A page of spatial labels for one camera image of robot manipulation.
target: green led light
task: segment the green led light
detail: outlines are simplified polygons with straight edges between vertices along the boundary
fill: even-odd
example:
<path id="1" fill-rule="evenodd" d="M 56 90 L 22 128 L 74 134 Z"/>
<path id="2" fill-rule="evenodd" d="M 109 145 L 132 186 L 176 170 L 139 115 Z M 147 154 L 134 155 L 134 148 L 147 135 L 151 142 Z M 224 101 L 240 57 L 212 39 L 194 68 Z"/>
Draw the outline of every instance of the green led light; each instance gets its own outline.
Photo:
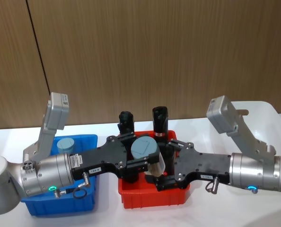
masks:
<path id="1" fill-rule="evenodd" d="M 54 190 L 56 190 L 56 189 L 57 189 L 57 187 L 54 186 L 54 185 L 52 185 L 52 186 L 50 186 L 50 187 L 48 188 L 48 190 L 50 190 L 50 191 L 54 191 Z"/>

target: red plastic bin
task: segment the red plastic bin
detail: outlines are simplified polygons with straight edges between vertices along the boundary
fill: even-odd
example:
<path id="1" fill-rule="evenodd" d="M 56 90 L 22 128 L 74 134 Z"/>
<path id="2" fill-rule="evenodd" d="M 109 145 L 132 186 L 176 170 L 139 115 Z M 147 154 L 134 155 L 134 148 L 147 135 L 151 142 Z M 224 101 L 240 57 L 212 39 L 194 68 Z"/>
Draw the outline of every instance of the red plastic bin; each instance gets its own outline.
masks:
<path id="1" fill-rule="evenodd" d="M 153 137 L 153 131 L 138 131 L 135 134 L 148 134 Z M 175 132 L 168 131 L 168 138 L 176 139 Z M 154 184 L 146 182 L 144 173 L 140 173 L 139 179 L 134 183 L 122 179 L 118 181 L 118 192 L 122 196 L 125 209 L 184 204 L 189 188 L 190 185 L 186 189 L 175 188 L 158 192 Z"/>

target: blue plastic bin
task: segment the blue plastic bin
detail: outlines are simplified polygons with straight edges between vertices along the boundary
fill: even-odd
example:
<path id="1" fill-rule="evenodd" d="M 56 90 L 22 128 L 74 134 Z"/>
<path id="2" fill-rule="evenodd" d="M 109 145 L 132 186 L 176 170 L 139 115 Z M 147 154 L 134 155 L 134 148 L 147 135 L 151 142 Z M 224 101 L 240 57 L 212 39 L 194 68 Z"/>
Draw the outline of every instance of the blue plastic bin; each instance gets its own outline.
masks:
<path id="1" fill-rule="evenodd" d="M 57 142 L 63 138 L 74 139 L 74 153 L 81 153 L 85 150 L 97 147 L 97 135 L 58 136 L 54 138 L 51 155 L 57 155 L 59 153 Z M 83 183 L 83 180 L 75 181 L 73 185 L 63 187 L 61 190 L 75 188 L 80 183 Z M 59 199 L 56 199 L 53 192 L 47 192 L 23 198 L 21 201 L 26 204 L 29 213 L 34 216 L 89 211 L 93 209 L 95 203 L 96 177 L 91 177 L 90 183 L 90 188 L 84 188 L 87 191 L 87 196 L 83 199 L 73 198 L 72 193 L 62 195 Z M 76 192 L 76 195 L 81 196 L 83 193 L 84 192 Z"/>

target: white table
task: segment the white table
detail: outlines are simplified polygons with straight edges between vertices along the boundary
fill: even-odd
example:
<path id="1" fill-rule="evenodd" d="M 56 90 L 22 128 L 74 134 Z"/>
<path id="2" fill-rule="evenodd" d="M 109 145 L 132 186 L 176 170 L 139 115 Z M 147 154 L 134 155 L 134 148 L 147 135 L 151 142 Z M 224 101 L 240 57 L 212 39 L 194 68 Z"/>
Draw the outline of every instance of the white table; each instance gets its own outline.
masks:
<path id="1" fill-rule="evenodd" d="M 273 136 L 264 138 L 260 130 L 255 129 L 256 126 L 253 127 L 250 129 L 259 139 L 267 139 L 267 142 L 275 143 L 275 148 L 281 146 L 278 138 L 275 138 L 276 140 L 272 140 Z M 136 131 L 151 129 L 151 122 L 135 123 Z M 225 135 L 218 135 L 206 118 L 172 120 L 169 121 L 169 129 L 176 131 L 179 140 L 193 142 L 197 151 L 224 154 L 238 152 L 231 139 Z M 23 149 L 37 140 L 38 133 L 39 128 L 0 130 L 0 155 L 10 162 L 21 162 Z M 97 134 L 98 146 L 101 146 L 108 135 L 118 134 L 118 129 L 116 123 L 112 123 L 66 126 L 63 131 L 57 132 L 57 136 L 74 134 Z M 220 185 L 218 194 L 212 195 L 204 189 L 206 182 L 195 181 L 191 184 L 191 195 L 184 205 L 125 210 L 118 194 L 117 181 L 113 174 L 100 175 L 93 212 L 69 217 L 37 218 L 30 216 L 25 204 L 20 203 L 11 212 L 0 215 L 0 227 L 265 227 L 274 225 L 281 227 L 281 193 L 279 192 L 261 190 L 257 195 L 253 195 L 246 190 Z"/>

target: wooden wall panel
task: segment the wooden wall panel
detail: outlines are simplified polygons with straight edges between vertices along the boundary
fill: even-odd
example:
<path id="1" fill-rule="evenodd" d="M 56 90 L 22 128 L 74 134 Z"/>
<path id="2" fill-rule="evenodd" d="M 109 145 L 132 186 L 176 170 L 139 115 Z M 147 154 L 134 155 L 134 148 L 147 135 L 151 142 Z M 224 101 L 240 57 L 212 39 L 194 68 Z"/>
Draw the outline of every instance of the wooden wall panel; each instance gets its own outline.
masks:
<path id="1" fill-rule="evenodd" d="M 25 0 L 0 0 L 0 128 L 42 123 L 49 98 Z"/>
<path id="2" fill-rule="evenodd" d="M 28 0 L 71 124 L 205 116 L 211 98 L 281 112 L 281 0 Z"/>

